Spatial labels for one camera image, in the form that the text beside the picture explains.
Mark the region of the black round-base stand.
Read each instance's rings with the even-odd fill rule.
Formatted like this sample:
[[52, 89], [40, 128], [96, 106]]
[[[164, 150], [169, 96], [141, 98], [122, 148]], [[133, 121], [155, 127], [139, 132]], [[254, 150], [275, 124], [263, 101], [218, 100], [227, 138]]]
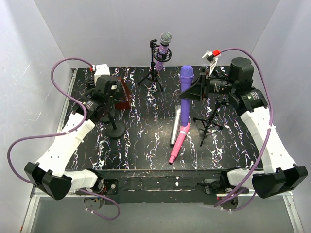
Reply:
[[98, 85], [92, 79], [86, 83], [87, 92], [85, 92], [85, 96], [97, 104], [96, 107], [89, 108], [95, 123], [102, 122], [103, 124], [109, 124], [110, 120], [115, 117], [116, 111], [114, 109], [113, 99], [115, 89], [111, 89], [113, 84], [116, 83], [106, 79], [100, 81]]
[[120, 121], [116, 121], [111, 112], [112, 111], [107, 112], [107, 126], [105, 134], [111, 139], [120, 139], [125, 133], [125, 125]]

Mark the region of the purple plastic microphone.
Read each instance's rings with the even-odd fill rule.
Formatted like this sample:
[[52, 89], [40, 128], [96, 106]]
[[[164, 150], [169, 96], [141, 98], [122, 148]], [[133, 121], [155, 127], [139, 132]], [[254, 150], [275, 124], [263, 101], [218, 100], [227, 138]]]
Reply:
[[182, 66], [179, 74], [181, 84], [181, 126], [186, 127], [189, 122], [190, 100], [187, 99], [187, 90], [191, 87], [194, 78], [192, 66]]

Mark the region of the silver microphone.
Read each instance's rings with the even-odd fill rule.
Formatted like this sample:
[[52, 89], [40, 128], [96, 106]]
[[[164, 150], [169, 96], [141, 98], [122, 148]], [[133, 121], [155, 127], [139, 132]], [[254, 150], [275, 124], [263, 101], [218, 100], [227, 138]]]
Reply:
[[177, 140], [180, 116], [181, 116], [181, 106], [177, 105], [175, 107], [175, 112], [174, 112], [174, 121], [173, 121], [173, 127], [171, 131], [171, 137], [170, 137], [170, 147], [173, 147]]

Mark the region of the purple glitter microphone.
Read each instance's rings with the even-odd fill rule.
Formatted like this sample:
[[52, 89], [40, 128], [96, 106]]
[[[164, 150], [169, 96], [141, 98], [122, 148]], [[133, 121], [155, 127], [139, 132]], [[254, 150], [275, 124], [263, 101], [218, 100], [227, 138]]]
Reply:
[[172, 35], [170, 32], [163, 32], [160, 37], [160, 45], [157, 53], [157, 62], [155, 65], [155, 69], [160, 71], [163, 68], [164, 61], [166, 60], [169, 43], [172, 39]]

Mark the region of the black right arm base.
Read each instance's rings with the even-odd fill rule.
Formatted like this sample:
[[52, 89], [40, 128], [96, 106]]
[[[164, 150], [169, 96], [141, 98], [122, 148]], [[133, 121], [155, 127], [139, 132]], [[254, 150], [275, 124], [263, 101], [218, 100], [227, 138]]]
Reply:
[[196, 184], [196, 187], [202, 188], [206, 194], [229, 193], [234, 186], [229, 183], [228, 171], [222, 171], [215, 179], [204, 178], [202, 182]]

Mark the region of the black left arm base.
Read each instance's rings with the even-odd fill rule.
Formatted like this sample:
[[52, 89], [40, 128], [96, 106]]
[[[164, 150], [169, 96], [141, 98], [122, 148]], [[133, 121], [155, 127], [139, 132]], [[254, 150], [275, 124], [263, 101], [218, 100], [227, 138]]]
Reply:
[[95, 193], [101, 195], [116, 195], [119, 191], [119, 181], [112, 178], [99, 176], [93, 186]]

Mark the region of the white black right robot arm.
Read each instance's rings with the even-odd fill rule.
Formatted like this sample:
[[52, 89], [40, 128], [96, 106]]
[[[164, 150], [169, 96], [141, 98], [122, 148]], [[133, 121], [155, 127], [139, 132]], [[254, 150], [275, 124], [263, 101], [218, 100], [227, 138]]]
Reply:
[[298, 166], [286, 151], [282, 141], [271, 123], [272, 110], [268, 107], [266, 96], [252, 86], [254, 67], [243, 57], [231, 60], [227, 77], [217, 77], [213, 69], [203, 68], [197, 80], [181, 92], [180, 97], [189, 100], [202, 100], [208, 94], [226, 94], [231, 105], [241, 118], [259, 151], [258, 161], [263, 170], [256, 165], [250, 169], [231, 168], [220, 176], [223, 189], [253, 189], [265, 199], [276, 194], [294, 190], [307, 177], [305, 166]]

